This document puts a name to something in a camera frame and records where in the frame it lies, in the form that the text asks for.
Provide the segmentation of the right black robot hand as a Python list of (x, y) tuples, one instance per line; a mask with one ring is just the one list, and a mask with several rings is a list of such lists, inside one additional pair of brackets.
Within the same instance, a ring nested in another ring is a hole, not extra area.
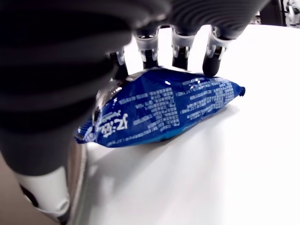
[(0, 151), (23, 194), (62, 225), (73, 222), (86, 150), (72, 146), (132, 35), (160, 25), (175, 43), (203, 25), (209, 43), (236, 39), (265, 0), (3, 0), (0, 3)]

